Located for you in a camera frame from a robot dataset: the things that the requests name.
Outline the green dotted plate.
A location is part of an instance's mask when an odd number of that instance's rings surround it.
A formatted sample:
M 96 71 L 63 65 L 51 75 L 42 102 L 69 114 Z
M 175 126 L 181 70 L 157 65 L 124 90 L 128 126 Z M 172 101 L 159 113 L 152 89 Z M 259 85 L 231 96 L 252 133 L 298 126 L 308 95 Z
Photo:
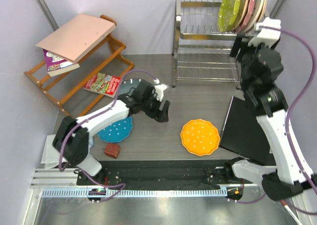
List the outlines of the green dotted plate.
M 236 21 L 241 0 L 222 0 L 218 12 L 217 27 L 219 32 L 230 32 Z

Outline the metal dish rack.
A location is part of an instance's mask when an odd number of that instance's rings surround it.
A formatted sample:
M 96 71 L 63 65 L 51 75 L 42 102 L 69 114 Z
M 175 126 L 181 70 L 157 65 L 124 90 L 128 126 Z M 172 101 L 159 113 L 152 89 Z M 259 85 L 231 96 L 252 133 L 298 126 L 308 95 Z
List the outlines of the metal dish rack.
M 175 0 L 172 87 L 180 80 L 239 82 L 230 51 L 236 34 L 219 32 L 220 0 Z

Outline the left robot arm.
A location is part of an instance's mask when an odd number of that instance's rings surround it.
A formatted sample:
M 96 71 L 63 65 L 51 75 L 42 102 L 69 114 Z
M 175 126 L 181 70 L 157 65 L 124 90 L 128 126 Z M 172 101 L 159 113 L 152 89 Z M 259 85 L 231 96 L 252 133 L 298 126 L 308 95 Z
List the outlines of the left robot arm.
M 103 108 L 78 118 L 66 116 L 53 139 L 53 147 L 62 159 L 85 171 L 95 185 L 102 184 L 106 177 L 100 162 L 89 152 L 89 142 L 95 134 L 138 112 L 144 112 L 157 122 L 168 121 L 170 102 L 164 101 L 166 84 L 152 84 L 140 79 L 135 84 L 124 82 L 123 85 L 123 93 L 117 94 Z

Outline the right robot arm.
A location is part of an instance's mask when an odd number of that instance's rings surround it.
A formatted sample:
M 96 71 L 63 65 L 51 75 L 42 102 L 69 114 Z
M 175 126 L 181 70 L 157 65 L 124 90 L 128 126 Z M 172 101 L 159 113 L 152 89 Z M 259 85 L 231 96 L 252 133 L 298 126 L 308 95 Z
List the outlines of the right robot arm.
M 241 90 L 272 150 L 275 166 L 260 166 L 237 157 L 224 164 L 224 178 L 261 186 L 273 201 L 316 190 L 317 175 L 306 162 L 290 122 L 291 108 L 275 80 L 284 70 L 275 50 L 280 38 L 236 36 L 230 56 L 241 64 Z

